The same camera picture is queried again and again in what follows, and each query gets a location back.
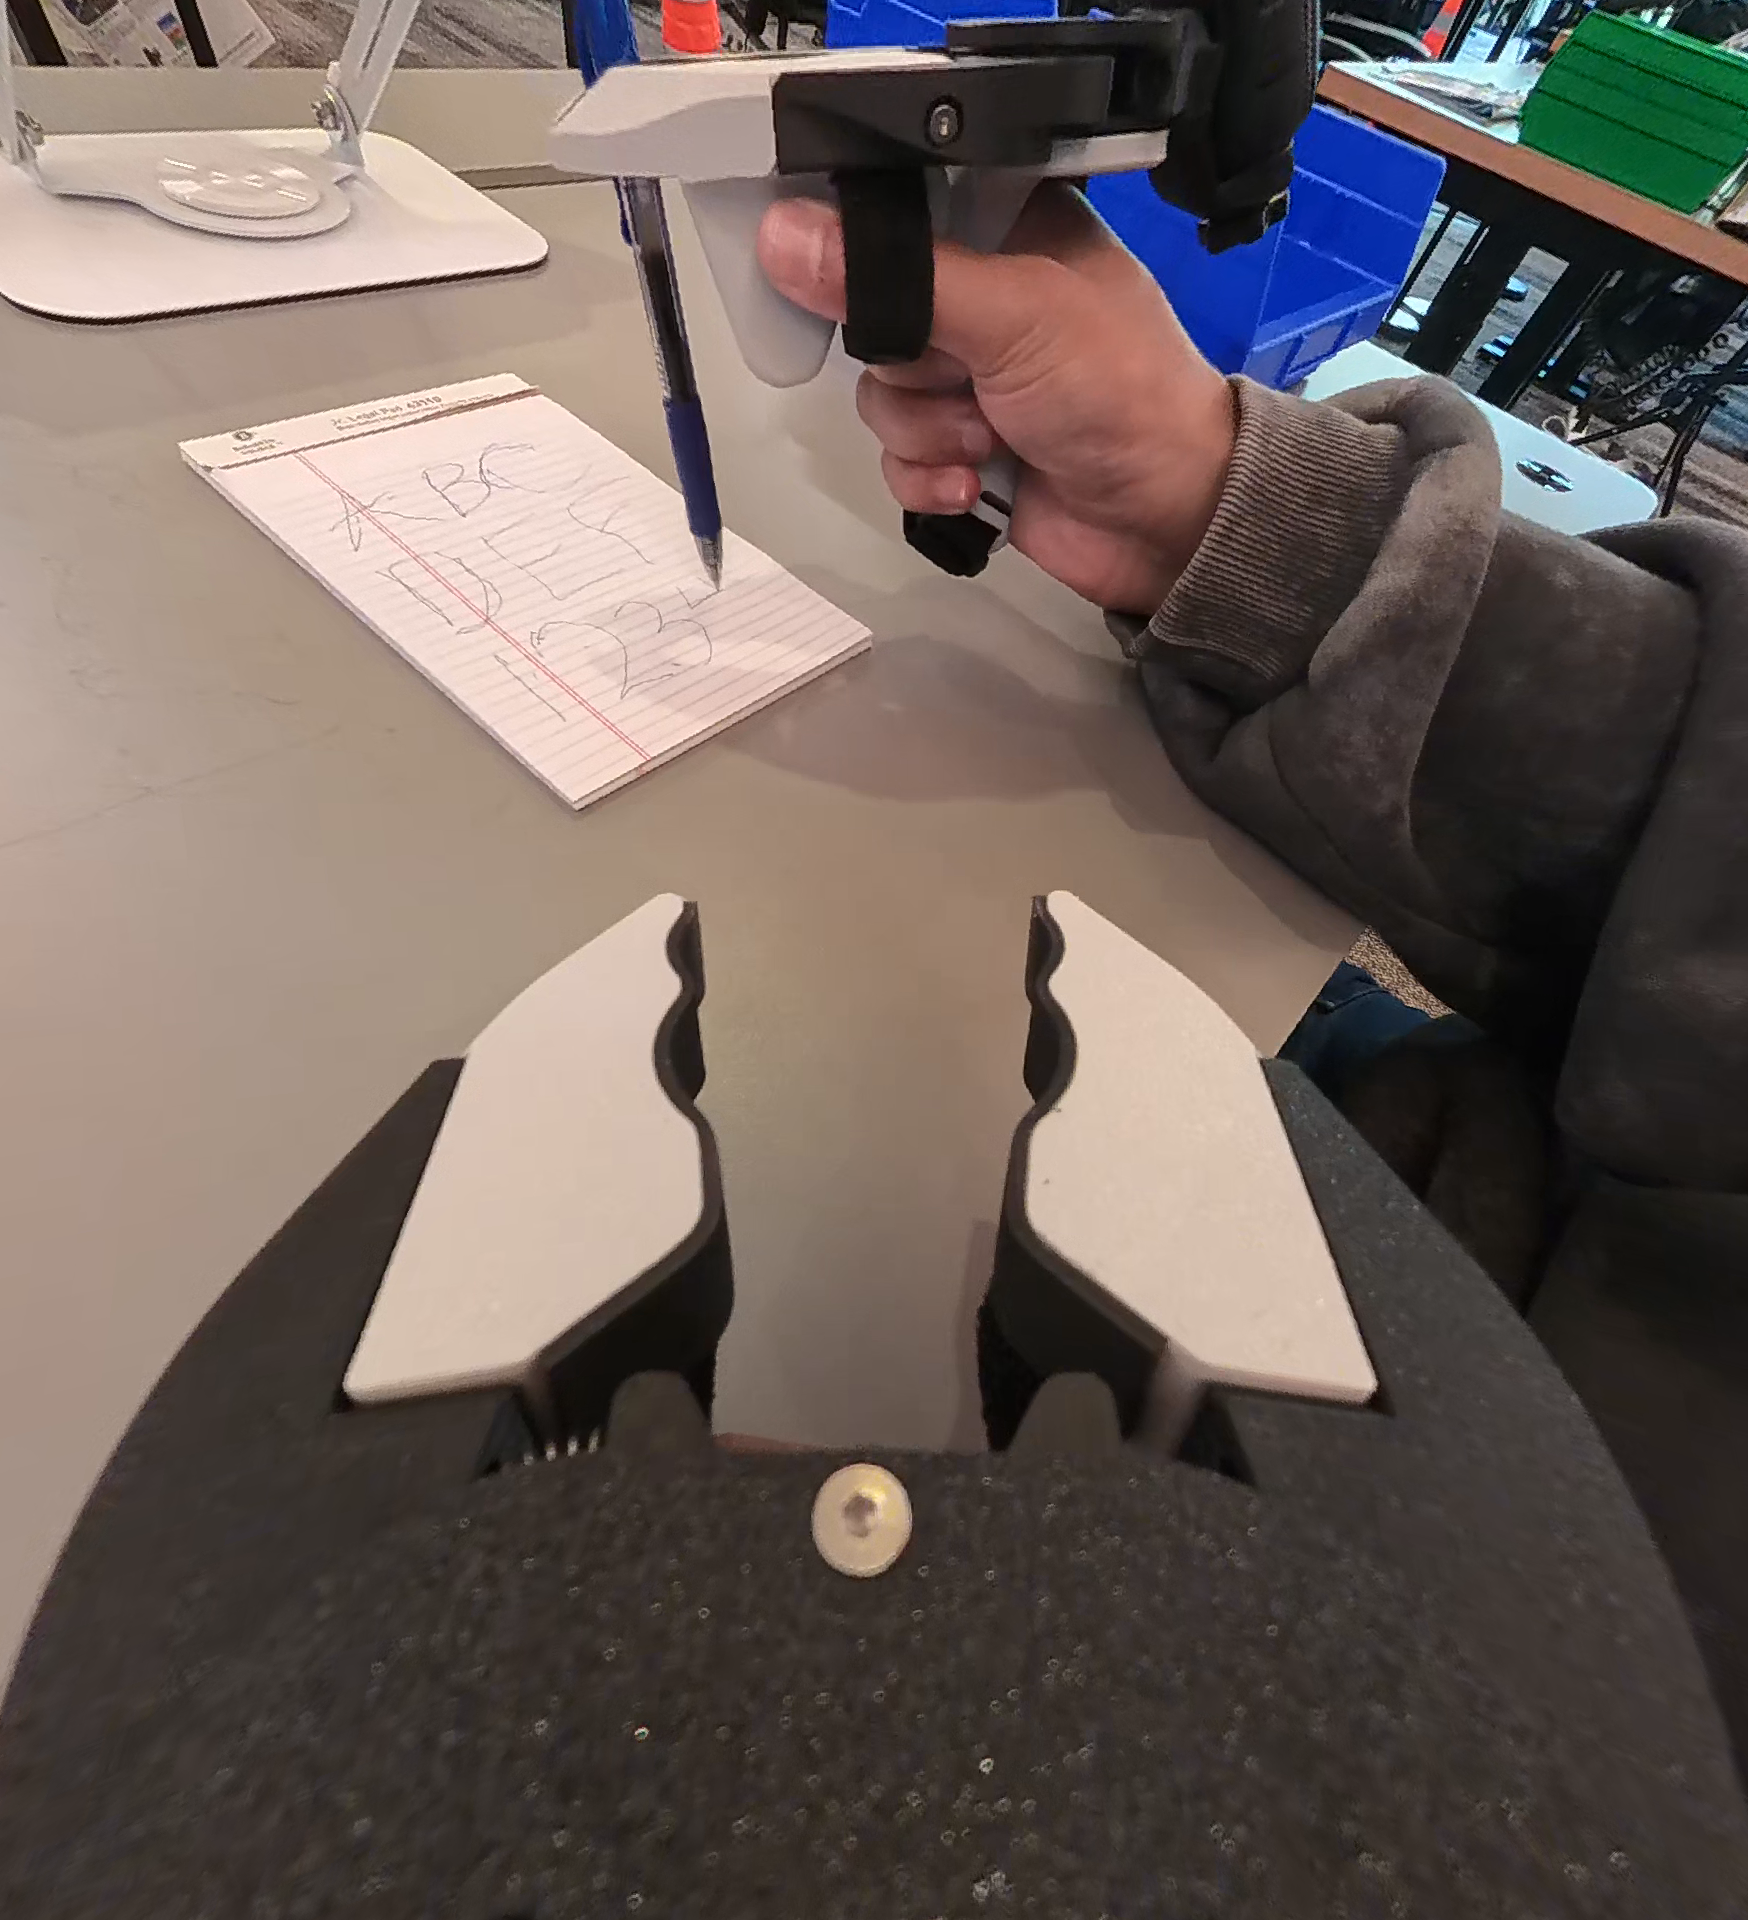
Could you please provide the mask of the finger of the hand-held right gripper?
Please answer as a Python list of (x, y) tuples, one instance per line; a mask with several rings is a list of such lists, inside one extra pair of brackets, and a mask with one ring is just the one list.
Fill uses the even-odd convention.
[(791, 49), (669, 57), (632, 66), (640, 85), (768, 85), (782, 75), (940, 67), (947, 49)]
[(778, 162), (779, 75), (779, 67), (610, 67), (556, 115), (551, 162), (583, 178), (678, 180), (745, 368), (789, 390), (825, 366), (836, 322), (768, 283), (758, 226), (778, 200), (836, 203), (836, 193), (827, 173), (782, 173)]

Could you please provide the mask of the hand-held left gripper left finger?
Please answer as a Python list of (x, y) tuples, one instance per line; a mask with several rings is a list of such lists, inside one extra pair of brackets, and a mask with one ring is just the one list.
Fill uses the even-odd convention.
[(698, 906), (661, 894), (487, 1021), (342, 1372), (348, 1404), (497, 1386), (548, 1448), (581, 1448), (634, 1374), (713, 1400), (734, 1278), (700, 1001)]

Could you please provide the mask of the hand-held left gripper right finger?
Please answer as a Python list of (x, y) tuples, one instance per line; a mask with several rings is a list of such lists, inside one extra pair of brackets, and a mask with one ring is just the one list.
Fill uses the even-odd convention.
[(1186, 1452), (1213, 1396), (1375, 1411), (1270, 1068), (1079, 894), (1029, 902), (1026, 1112), (979, 1316), (996, 1448), (1064, 1416)]

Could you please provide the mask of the blue pen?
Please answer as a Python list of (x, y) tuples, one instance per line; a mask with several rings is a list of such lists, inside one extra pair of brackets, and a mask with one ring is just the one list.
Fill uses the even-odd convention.
[[(595, 85), (610, 67), (640, 58), (626, 2), (566, 2), (572, 67)], [(708, 583), (720, 583), (720, 502), (713, 444), (704, 421), (687, 317), (680, 308), (663, 190), (654, 178), (619, 176), (622, 236), (632, 251), (649, 346), (663, 397), (663, 421), (687, 528)]]

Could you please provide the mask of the white lined notepad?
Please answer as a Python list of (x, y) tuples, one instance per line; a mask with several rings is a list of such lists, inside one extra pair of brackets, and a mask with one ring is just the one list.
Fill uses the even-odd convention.
[(512, 375), (179, 444), (237, 515), (566, 807), (867, 653), (748, 542)]

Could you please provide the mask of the person's right forearm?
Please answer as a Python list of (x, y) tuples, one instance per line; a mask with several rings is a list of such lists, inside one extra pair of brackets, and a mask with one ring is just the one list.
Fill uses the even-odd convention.
[(1748, 1191), (1748, 529), (1510, 515), (1435, 378), (1235, 406), (1125, 638), (1174, 772), (1550, 1068), (1588, 1163)]

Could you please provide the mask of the person's right hand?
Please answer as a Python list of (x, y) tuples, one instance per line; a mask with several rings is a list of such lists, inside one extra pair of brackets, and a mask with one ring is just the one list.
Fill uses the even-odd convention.
[(999, 251), (932, 246), (927, 351), (860, 372), (888, 494), (965, 515), (1019, 464), (1009, 543), (1103, 613), (1158, 613), (1218, 511), (1232, 385), (1071, 180), (1042, 178)]

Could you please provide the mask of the blue plastic bin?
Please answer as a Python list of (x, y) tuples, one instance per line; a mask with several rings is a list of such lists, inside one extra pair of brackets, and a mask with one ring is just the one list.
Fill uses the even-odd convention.
[(1167, 203), (1130, 250), (1223, 375), (1297, 387), (1394, 308), (1446, 163), (1367, 118), (1320, 105), (1293, 141), (1289, 213), (1260, 241), (1208, 251)]
[(825, 2), (822, 46), (857, 49), (940, 49), (947, 26), (968, 20), (1054, 20), (1060, 2)]

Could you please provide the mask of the person's lap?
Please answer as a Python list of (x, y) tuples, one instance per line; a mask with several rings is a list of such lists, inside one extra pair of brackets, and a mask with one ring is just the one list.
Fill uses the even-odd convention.
[(1558, 1230), (1550, 1085), (1462, 1014), (1433, 1014), (1344, 959), (1280, 1058), (1300, 1068), (1399, 1183), (1528, 1311)]

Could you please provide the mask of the printed instruction sheet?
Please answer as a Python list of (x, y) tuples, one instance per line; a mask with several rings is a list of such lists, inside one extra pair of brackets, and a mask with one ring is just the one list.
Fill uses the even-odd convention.
[(251, 2), (41, 2), (75, 67), (251, 67), (274, 46)]

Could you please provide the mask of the wooden top table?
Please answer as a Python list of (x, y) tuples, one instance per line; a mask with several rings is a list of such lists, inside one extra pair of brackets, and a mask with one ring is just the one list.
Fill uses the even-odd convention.
[(1330, 61), (1317, 98), (1439, 153), (1446, 163), (1440, 203), (1476, 224), (1406, 342), (1406, 363), (1449, 378), (1480, 338), (1510, 278), (1523, 273), (1527, 254), (1547, 251), (1560, 264), (1552, 290), (1487, 375), (1487, 406), (1510, 410), (1619, 273), (1706, 273), (1748, 294), (1748, 239), (1416, 98), (1389, 61)]

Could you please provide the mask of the white document stand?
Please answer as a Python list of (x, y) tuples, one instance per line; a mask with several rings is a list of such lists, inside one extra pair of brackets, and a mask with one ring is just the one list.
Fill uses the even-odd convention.
[(47, 135), (0, 2), (0, 298), (134, 322), (532, 273), (548, 241), (371, 118), (417, 2), (356, 2), (314, 129)]

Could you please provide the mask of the stack of green bins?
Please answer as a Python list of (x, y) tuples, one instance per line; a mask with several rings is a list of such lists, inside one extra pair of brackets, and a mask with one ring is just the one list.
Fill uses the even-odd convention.
[(1585, 10), (1527, 91), (1517, 141), (1697, 213), (1748, 159), (1748, 53)]

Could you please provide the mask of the white round-cornered table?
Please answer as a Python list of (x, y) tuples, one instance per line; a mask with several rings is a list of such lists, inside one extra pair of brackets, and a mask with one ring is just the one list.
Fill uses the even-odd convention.
[[(1352, 342), (1320, 363), (1293, 397), (1334, 399), (1372, 383), (1419, 378), (1399, 353)], [(1656, 494), (1598, 451), (1572, 444), (1540, 426), (1469, 397), (1487, 420), (1501, 458), (1501, 507), (1564, 535), (1643, 525), (1659, 515)]]

